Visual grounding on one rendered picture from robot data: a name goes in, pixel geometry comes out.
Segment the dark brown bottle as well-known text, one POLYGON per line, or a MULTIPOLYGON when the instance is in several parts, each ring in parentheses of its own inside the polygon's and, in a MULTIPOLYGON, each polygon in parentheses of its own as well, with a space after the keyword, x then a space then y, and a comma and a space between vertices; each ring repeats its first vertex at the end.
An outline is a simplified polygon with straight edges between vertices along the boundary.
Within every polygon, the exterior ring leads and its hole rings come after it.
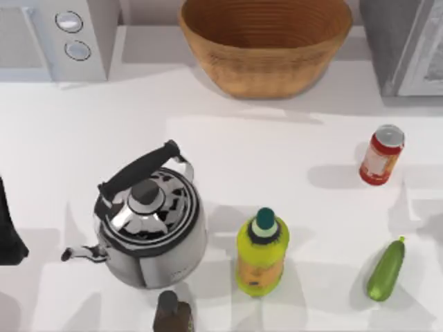
POLYGON ((165 290, 158 297, 153 331, 195 332, 191 306, 180 301, 173 290, 165 290))

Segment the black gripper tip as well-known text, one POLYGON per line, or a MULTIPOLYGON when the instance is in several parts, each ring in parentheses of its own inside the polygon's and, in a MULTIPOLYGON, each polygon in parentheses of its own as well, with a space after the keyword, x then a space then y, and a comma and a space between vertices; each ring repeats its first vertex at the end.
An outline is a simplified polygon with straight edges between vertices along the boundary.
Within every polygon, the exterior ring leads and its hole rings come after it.
POLYGON ((29 249, 12 222, 3 179, 0 177, 0 266, 18 266, 28 255, 29 249))

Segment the green cucumber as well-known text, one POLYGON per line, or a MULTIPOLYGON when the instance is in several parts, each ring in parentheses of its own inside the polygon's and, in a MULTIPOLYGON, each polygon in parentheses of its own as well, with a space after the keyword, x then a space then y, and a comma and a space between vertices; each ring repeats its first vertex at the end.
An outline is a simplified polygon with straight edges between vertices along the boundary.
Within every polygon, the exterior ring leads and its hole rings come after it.
POLYGON ((383 302, 392 295, 405 254, 404 236, 400 236, 384 250, 366 285, 370 299, 383 302))

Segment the brown wicker basket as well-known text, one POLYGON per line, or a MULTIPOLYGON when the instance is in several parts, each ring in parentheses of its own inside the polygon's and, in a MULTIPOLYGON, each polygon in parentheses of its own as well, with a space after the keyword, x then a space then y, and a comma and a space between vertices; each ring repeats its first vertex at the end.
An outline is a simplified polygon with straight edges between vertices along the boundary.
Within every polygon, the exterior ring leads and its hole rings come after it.
POLYGON ((234 98, 262 100, 310 87, 353 24, 345 0, 184 0, 178 18, 217 87, 234 98))

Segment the grey cabinet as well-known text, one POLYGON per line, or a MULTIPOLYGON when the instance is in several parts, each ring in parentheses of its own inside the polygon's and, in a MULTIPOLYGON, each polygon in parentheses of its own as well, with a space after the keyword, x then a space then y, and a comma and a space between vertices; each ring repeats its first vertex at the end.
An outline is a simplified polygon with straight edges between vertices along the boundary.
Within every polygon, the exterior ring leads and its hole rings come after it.
POLYGON ((360 0, 384 97, 443 97, 443 0, 360 0))

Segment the yellow-green bottle with green cap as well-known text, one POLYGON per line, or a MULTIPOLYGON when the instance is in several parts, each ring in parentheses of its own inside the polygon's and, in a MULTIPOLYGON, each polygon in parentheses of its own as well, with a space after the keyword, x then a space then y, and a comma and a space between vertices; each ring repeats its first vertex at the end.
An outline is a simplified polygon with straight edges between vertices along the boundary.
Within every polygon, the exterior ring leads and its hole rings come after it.
POLYGON ((269 207, 245 222, 236 239, 238 288, 251 297, 269 294, 284 272, 289 239, 286 223, 269 207))

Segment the pale microwave oven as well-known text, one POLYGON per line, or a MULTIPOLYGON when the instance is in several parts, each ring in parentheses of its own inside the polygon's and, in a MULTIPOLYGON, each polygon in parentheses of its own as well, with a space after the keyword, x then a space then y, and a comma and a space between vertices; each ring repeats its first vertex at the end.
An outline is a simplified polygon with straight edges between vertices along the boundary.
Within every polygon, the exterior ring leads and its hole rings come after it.
POLYGON ((119 0, 0 0, 0 82, 103 82, 109 76, 119 0), (78 33, 55 23, 57 13, 73 11, 83 20, 78 33), (80 40, 91 49, 77 62, 64 52, 80 40))

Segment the round microwave knob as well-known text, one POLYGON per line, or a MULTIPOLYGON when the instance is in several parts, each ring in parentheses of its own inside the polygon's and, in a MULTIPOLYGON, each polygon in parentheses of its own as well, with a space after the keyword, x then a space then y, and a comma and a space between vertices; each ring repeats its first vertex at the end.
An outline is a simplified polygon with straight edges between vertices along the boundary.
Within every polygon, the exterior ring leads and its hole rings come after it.
POLYGON ((78 33, 83 28, 83 20, 73 11, 57 13, 55 16, 57 27, 66 33, 78 33))
POLYGON ((90 47, 80 40, 69 41, 64 45, 66 55, 77 62, 83 62, 90 58, 90 47))

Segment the red and white can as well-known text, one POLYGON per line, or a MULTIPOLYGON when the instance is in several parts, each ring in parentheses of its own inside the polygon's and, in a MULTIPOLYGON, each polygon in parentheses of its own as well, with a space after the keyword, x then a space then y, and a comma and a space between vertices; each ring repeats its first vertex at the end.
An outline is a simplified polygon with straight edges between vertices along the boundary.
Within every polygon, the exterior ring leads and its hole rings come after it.
POLYGON ((398 126, 383 124, 378 127, 360 165, 360 177, 374 186, 387 183, 404 146, 405 134, 398 126))

